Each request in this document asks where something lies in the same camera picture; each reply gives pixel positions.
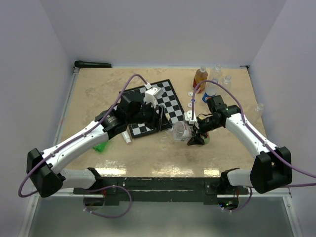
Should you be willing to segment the orange label tea bottle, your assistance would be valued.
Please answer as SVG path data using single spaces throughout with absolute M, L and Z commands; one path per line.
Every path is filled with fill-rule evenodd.
M 177 142 L 187 143 L 193 136 L 198 134 L 204 139 L 205 144 L 210 142 L 208 133 L 200 134 L 195 125 L 190 125 L 183 121 L 175 122 L 167 132 L 171 135 L 172 139 Z

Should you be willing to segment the clear crushed plastic bottle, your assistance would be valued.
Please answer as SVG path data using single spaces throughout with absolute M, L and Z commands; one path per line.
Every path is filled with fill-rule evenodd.
M 255 105 L 254 111 L 253 111 L 253 120 L 254 121 L 257 121 L 262 116 L 263 110 L 264 110 L 263 103 L 258 103 L 257 105 Z

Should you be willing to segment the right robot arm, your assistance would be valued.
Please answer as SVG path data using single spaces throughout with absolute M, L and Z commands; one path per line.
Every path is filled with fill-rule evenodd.
M 222 172 L 217 190 L 231 194 L 238 186 L 245 186 L 264 194 L 292 182 L 291 168 L 278 159 L 281 157 L 291 163 L 288 148 L 279 148 L 266 139 L 242 115 L 240 107 L 227 106 L 220 95 L 210 98 L 207 104 L 211 115 L 204 119 L 197 118 L 192 111 L 185 112 L 185 121 L 192 131 L 192 137 L 187 144 L 203 145 L 203 137 L 208 132 L 223 127 L 230 131 L 254 158 L 250 170 L 233 168 Z

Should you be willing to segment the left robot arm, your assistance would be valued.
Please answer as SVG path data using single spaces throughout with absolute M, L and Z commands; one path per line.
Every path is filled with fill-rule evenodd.
M 26 178 L 31 180 L 42 198 L 64 188 L 82 188 L 92 194 L 100 192 L 102 179 L 95 169 L 69 170 L 66 166 L 92 147 L 111 140 L 135 123 L 160 131 L 162 125 L 169 122 L 163 106 L 158 105 L 154 96 L 142 96 L 139 93 L 122 95 L 108 110 L 62 143 L 43 151 L 37 148 L 30 150 L 27 154 Z

